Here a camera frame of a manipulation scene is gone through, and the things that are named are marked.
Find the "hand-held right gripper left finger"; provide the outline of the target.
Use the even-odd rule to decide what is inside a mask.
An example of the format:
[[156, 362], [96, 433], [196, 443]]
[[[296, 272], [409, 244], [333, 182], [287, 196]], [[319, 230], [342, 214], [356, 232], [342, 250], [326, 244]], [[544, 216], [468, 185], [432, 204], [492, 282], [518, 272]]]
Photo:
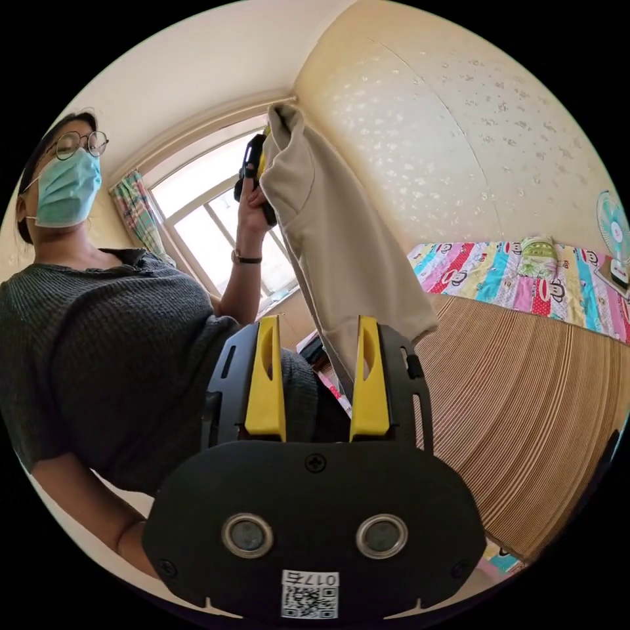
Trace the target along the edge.
[[280, 324], [277, 316], [258, 322], [245, 430], [252, 438], [286, 440]]

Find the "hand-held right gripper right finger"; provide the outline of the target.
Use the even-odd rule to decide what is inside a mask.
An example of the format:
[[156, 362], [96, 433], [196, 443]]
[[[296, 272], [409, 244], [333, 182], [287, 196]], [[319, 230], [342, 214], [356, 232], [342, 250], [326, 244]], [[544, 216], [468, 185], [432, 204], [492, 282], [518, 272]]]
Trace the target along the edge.
[[389, 428], [389, 407], [379, 325], [375, 318], [360, 316], [350, 440], [383, 438]]

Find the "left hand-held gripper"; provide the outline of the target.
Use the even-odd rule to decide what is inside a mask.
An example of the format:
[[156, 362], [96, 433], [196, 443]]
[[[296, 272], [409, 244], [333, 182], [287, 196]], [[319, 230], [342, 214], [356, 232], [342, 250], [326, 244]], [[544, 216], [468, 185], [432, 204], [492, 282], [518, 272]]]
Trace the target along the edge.
[[234, 187], [234, 199], [239, 201], [242, 194], [243, 182], [245, 179], [253, 181], [253, 189], [259, 187], [260, 177], [266, 169], [265, 142], [270, 136], [270, 125], [266, 125], [262, 133], [253, 136], [245, 148], [241, 168], [238, 172], [238, 179]]

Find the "person's left hand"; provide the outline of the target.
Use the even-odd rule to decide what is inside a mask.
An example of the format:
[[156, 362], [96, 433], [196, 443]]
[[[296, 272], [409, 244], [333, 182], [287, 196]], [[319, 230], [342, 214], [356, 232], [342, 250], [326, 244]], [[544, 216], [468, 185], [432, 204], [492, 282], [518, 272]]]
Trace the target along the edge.
[[270, 226], [263, 213], [266, 201], [260, 186], [253, 188], [250, 180], [243, 182], [238, 207], [236, 253], [241, 259], [261, 259], [263, 241]]

